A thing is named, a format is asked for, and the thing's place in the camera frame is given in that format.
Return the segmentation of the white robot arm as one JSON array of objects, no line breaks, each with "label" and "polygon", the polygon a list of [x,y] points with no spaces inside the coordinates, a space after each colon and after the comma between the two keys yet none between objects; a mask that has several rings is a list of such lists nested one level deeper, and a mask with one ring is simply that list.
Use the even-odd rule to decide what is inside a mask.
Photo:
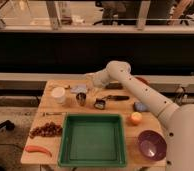
[{"label": "white robot arm", "polygon": [[168,131],[166,171],[194,171],[194,104],[179,106],[131,75],[124,61],[110,61],[102,70],[86,73],[95,87],[120,82]]}]

